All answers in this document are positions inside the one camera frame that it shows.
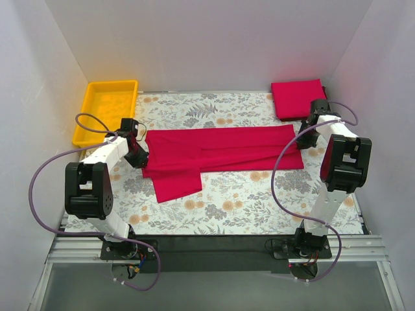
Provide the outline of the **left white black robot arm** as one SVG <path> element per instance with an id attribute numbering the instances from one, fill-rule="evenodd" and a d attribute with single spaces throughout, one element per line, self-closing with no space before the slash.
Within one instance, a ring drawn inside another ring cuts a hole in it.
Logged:
<path id="1" fill-rule="evenodd" d="M 137 140 L 139 126 L 135 119 L 122 118 L 115 133 L 106 133 L 106 145 L 90 156 L 65 168 L 65 211 L 89 222 L 100 239 L 108 243 L 108 251 L 123 259 L 134 258 L 139 251 L 134 230 L 114 210 L 110 172 L 125 159 L 133 168 L 145 168 L 146 152 Z"/>

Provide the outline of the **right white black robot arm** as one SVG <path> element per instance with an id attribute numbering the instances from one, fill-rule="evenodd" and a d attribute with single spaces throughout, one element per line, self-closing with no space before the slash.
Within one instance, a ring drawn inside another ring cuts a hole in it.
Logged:
<path id="1" fill-rule="evenodd" d="M 320 167 L 321 187 L 309 216 L 294 234 L 294 252 L 308 257 L 328 247 L 326 225 L 331 222 L 343 201 L 367 179 L 372 141 L 351 132 L 330 101 L 311 102 L 310 115 L 300 130 L 307 130 L 296 141 L 298 149 L 315 147 L 319 137 L 327 142 Z"/>

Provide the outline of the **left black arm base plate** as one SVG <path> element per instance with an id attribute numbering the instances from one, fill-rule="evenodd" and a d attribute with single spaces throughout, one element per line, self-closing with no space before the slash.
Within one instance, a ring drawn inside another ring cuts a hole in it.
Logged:
<path id="1" fill-rule="evenodd" d="M 154 252 L 142 244 L 118 241 L 110 242 L 100 237 L 102 241 L 101 255 L 102 260 L 155 260 Z"/>

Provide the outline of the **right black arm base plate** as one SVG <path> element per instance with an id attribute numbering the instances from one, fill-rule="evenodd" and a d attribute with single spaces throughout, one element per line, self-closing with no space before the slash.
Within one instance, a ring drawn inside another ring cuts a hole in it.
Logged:
<path id="1" fill-rule="evenodd" d="M 323 248 L 297 246 L 291 240 L 270 238 L 264 243 L 265 251 L 274 259 L 330 259 L 332 252 L 326 244 Z"/>

